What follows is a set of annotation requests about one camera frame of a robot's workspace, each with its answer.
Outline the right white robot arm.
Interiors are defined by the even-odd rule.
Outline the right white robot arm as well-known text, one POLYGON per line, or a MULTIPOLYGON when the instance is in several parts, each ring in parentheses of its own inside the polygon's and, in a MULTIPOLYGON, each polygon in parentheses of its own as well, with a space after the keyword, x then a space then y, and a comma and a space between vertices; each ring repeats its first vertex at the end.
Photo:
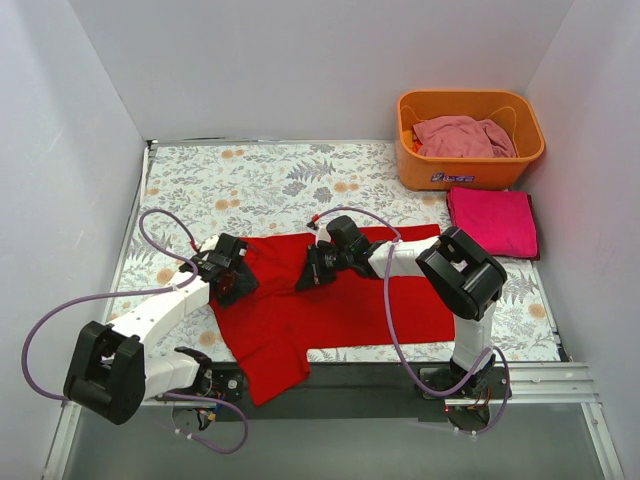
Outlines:
POLYGON ((416 387, 432 398, 486 390, 485 377, 495 362, 492 318, 506 282, 501 264, 458 227, 416 241, 404 241, 400 231, 392 228, 391 240, 371 241, 347 215, 336 217, 323 227, 319 220, 315 216, 308 223, 316 236, 307 247, 295 289, 305 291, 328 285, 337 279, 338 272, 345 270, 362 278, 382 280, 391 341, 416 387), (426 279, 453 315, 454 351, 447 371, 451 385, 443 390, 435 390, 427 379, 420 379, 401 350, 390 299, 390 280, 394 277, 426 279))

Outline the red t shirt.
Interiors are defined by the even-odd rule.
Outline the red t shirt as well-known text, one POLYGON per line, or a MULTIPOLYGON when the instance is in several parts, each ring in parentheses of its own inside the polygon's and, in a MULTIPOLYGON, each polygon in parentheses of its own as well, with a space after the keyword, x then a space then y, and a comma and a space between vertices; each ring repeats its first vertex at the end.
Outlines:
MULTIPOLYGON (((228 307, 211 301, 222 339, 260 407, 310 374, 307 350, 390 345, 383 281, 340 272, 329 285, 296 291, 310 233, 245 239, 259 287, 228 307)), ((394 329, 402 344, 454 339, 454 320, 428 280, 390 280, 394 329)))

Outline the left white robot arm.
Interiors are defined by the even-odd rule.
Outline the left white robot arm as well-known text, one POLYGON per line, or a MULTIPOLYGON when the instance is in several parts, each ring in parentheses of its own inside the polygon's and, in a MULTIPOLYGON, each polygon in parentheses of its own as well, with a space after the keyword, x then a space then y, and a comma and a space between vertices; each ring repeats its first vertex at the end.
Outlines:
POLYGON ((248 251, 248 243, 238 237, 215 235, 181 265, 167 292, 150 296, 109 324, 85 325, 64 395, 116 425, 153 397, 172 392, 213 396, 213 362, 207 355, 189 347, 158 358, 149 353, 194 311, 211 303, 229 307, 257 289, 245 261, 248 251))

